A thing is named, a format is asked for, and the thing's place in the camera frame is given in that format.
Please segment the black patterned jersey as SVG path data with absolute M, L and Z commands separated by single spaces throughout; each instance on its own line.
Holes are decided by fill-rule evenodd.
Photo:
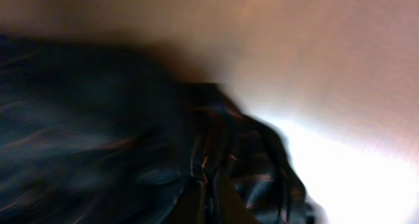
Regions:
M 2 223 L 323 223 L 281 137 L 124 48 L 1 37 Z

